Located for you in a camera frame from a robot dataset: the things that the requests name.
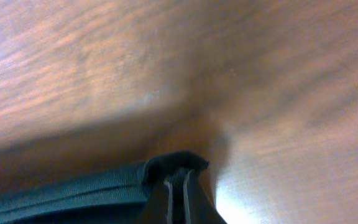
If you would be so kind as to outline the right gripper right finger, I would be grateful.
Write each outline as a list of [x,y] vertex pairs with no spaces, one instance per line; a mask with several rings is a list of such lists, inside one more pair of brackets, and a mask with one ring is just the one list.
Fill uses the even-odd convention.
[[185,178],[183,198],[186,224],[226,224],[208,200],[193,170]]

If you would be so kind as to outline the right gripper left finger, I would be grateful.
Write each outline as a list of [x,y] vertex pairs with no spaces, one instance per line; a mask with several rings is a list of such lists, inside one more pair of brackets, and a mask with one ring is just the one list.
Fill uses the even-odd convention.
[[159,182],[153,188],[135,224],[172,224],[173,189],[169,182]]

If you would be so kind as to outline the black t-shirt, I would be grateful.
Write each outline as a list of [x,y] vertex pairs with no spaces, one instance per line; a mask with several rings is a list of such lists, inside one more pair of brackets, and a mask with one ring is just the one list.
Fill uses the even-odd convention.
[[174,152],[146,162],[2,194],[0,223],[99,205],[145,203],[158,181],[178,171],[199,174],[207,167],[207,160],[197,154]]

